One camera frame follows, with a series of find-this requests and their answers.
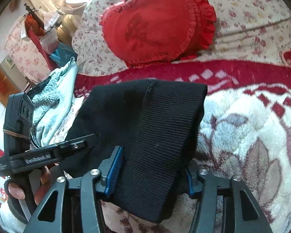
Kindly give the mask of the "red and white plush blanket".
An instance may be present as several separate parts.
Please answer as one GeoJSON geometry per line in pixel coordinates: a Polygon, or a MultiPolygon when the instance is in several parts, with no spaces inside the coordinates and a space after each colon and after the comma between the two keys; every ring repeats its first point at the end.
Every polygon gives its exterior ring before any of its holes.
{"type": "Polygon", "coordinates": [[[281,65],[216,60],[78,75],[75,93],[145,78],[206,84],[199,165],[222,177],[240,175],[273,232],[291,232],[291,50],[281,57],[281,65]]]}

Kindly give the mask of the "floral covered chair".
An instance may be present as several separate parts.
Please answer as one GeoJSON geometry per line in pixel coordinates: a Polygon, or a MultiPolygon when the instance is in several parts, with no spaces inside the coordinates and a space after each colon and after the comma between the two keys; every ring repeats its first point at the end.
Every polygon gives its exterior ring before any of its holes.
{"type": "Polygon", "coordinates": [[[31,82],[38,84],[49,76],[50,69],[33,41],[31,39],[26,41],[21,38],[23,27],[24,16],[21,16],[11,26],[4,49],[22,75],[31,82]]]}

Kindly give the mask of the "black knit pants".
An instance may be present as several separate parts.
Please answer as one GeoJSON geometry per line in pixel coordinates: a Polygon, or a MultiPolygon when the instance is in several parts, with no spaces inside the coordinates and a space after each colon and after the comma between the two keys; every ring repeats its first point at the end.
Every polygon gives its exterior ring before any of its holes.
{"type": "Polygon", "coordinates": [[[95,86],[66,138],[93,134],[89,152],[60,165],[80,177],[124,148],[123,163],[110,202],[144,220],[168,219],[193,159],[204,116],[207,86],[154,79],[95,86]]]}

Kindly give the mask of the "red bag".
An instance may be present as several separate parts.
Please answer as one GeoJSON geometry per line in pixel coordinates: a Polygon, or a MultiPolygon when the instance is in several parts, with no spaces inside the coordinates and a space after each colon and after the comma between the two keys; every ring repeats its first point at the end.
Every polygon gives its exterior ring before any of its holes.
{"type": "Polygon", "coordinates": [[[49,69],[52,71],[55,68],[57,68],[58,67],[57,64],[49,57],[49,55],[43,50],[41,46],[40,37],[44,35],[42,27],[30,14],[27,14],[25,16],[24,24],[29,39],[33,41],[38,51],[44,57],[49,69]]]}

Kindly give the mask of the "red heart ruffled pillow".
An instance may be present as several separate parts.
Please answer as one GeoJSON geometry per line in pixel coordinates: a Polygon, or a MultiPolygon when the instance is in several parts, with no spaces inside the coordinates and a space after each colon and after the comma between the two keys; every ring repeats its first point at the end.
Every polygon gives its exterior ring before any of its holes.
{"type": "Polygon", "coordinates": [[[128,68],[196,58],[215,34],[208,0],[121,0],[101,16],[102,35],[128,68]]]}

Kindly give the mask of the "light blue towel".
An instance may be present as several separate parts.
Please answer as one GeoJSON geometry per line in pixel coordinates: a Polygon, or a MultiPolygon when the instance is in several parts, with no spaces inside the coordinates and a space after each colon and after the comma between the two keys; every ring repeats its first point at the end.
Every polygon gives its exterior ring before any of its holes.
{"type": "Polygon", "coordinates": [[[33,102],[31,139],[36,147],[50,144],[63,119],[68,115],[74,97],[78,66],[74,57],[47,79],[28,92],[33,102]]]}

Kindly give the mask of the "floral cream bedsheet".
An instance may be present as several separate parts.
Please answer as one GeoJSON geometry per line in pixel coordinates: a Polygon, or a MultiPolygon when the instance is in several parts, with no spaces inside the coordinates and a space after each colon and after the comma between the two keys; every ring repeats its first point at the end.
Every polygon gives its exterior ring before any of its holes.
{"type": "MultiPolygon", "coordinates": [[[[72,39],[79,73],[103,76],[126,69],[108,49],[100,16],[119,0],[90,0],[72,39]]],[[[208,0],[216,12],[214,43],[200,61],[240,59],[291,67],[291,11],[283,0],[208,0]]]]}

